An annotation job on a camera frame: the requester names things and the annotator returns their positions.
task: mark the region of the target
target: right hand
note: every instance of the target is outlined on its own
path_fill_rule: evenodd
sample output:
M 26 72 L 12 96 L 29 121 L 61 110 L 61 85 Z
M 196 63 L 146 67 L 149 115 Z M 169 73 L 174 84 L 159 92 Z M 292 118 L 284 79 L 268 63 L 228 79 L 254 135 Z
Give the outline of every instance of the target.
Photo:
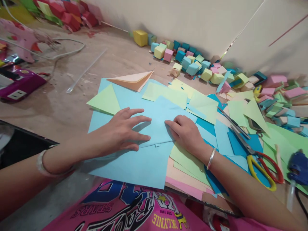
M 176 142 L 198 159 L 202 159 L 202 156 L 207 153 L 206 150 L 210 149 L 210 146 L 201 137 L 195 123 L 188 117 L 178 115 L 173 121 L 166 120 L 165 123 L 170 127 Z

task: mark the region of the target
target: clear plastic stick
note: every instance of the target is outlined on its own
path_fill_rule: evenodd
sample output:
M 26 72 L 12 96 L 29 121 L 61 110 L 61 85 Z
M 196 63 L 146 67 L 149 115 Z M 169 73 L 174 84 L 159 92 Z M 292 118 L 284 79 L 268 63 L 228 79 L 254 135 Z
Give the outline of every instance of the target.
M 80 75 L 80 77 L 67 89 L 66 93 L 70 94 L 79 80 L 84 76 L 84 74 L 97 62 L 97 60 L 106 52 L 107 48 L 91 63 L 91 65 Z
M 295 180 L 291 180 L 290 187 L 289 187 L 289 193 L 288 193 L 288 200 L 287 200 L 287 209 L 292 212 L 293 208 L 293 199 L 294 199 L 294 192 L 295 192 Z

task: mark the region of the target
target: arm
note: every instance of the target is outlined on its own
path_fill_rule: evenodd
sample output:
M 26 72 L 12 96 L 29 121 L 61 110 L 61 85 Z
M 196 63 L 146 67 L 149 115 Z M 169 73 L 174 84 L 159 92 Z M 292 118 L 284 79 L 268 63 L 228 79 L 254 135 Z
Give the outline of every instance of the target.
M 165 123 L 182 147 L 205 165 L 208 164 L 213 148 L 203 141 L 192 120 L 180 115 L 174 121 L 166 120 Z M 271 191 L 223 155 L 216 152 L 209 170 L 246 217 L 281 230 L 304 230 Z
M 138 151 L 139 146 L 129 140 L 148 141 L 150 137 L 139 134 L 132 128 L 151 119 L 142 115 L 133 118 L 131 116 L 143 111 L 125 108 L 101 128 L 47 150 L 42 160 L 45 169 L 52 174 L 61 174 L 80 161 L 106 156 L 122 149 Z M 0 170 L 0 221 L 54 179 L 38 171 L 37 158 L 38 154 Z

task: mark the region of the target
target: wooden table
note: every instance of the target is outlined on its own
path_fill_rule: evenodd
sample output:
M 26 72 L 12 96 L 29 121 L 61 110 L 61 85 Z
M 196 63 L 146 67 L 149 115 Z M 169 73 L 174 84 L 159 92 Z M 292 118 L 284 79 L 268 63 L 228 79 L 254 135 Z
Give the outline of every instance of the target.
M 56 142 L 62 143 L 76 134 L 87 133 L 92 111 L 86 102 L 97 94 L 101 78 L 146 72 L 155 68 L 153 79 L 166 86 L 173 80 L 168 73 L 173 63 L 157 60 L 149 53 L 149 47 L 139 47 L 133 38 L 118 29 L 96 27 L 91 30 L 95 32 L 93 35 L 86 28 L 67 34 L 60 27 L 50 24 L 37 22 L 32 27 L 39 28 L 53 37 L 81 40 L 86 47 L 80 53 L 64 57 L 57 63 L 40 59 L 39 62 L 29 65 L 29 69 L 36 72 L 53 72 L 51 80 L 21 102 L 15 104 L 0 102 L 0 119 Z M 63 41 L 62 44 L 64 48 L 59 51 L 61 53 L 72 51 L 80 45 L 69 41 Z M 67 94 L 68 87 L 105 48 L 108 48 L 105 54 L 84 75 L 72 93 Z M 216 86 L 211 86 L 200 79 L 192 80 L 183 73 L 178 79 L 203 94 L 215 94 Z M 283 203 L 286 203 L 288 186 L 289 184 L 277 185 L 278 189 L 274 192 Z M 307 196 L 302 195 L 301 198 L 308 208 Z M 204 193 L 202 200 L 224 210 L 238 212 L 235 206 L 221 197 L 215 199 L 212 195 Z M 306 220 L 296 199 L 294 214 Z

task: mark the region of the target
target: silver bangle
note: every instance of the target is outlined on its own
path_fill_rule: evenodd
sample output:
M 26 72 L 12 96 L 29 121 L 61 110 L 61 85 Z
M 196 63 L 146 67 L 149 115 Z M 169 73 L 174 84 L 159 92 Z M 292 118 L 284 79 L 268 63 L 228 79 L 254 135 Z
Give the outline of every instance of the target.
M 47 171 L 43 165 L 43 157 L 44 157 L 44 154 L 47 150 L 44 150 L 42 151 L 39 156 L 38 156 L 38 159 L 36 161 L 36 166 L 38 168 L 38 171 L 44 175 L 44 176 L 47 176 L 47 177 L 53 177 L 53 178 L 58 178 L 58 177 L 62 177 L 62 176 L 65 176 L 66 174 L 68 174 L 70 171 L 72 171 L 74 169 L 74 166 L 72 166 L 68 171 L 66 171 L 65 173 L 62 173 L 62 174 L 52 174 L 50 173 L 49 171 Z
M 206 170 L 208 170 L 211 166 L 211 163 L 212 163 L 212 160 L 214 158 L 214 155 L 216 153 L 216 148 L 213 148 L 213 151 L 212 151 L 212 154 L 211 154 L 211 157 L 210 157 L 210 160 L 209 160 L 209 163 L 208 163 L 208 166 L 206 167 Z

